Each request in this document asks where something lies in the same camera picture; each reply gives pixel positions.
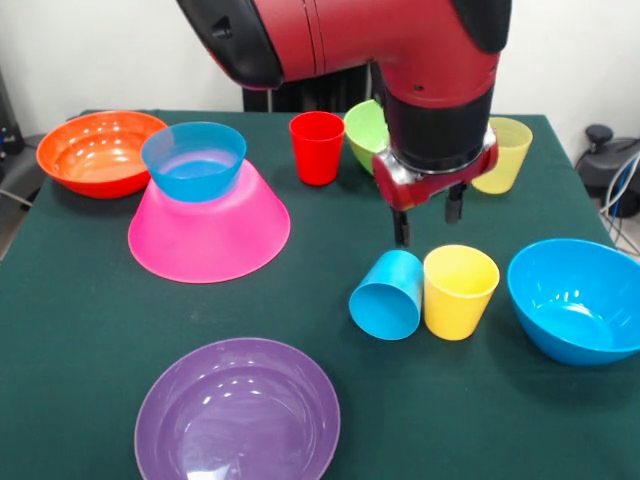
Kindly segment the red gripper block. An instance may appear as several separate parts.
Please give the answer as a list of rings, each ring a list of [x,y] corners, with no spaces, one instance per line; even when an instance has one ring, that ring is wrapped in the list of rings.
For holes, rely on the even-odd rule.
[[[393,209],[394,238],[398,247],[410,244],[410,227],[405,211],[427,202],[433,195],[448,189],[445,222],[457,223],[462,217],[463,197],[467,185],[492,170],[498,157],[496,143],[484,149],[478,158],[461,170],[448,173],[420,173],[402,165],[390,149],[372,160],[374,180],[382,198]]]

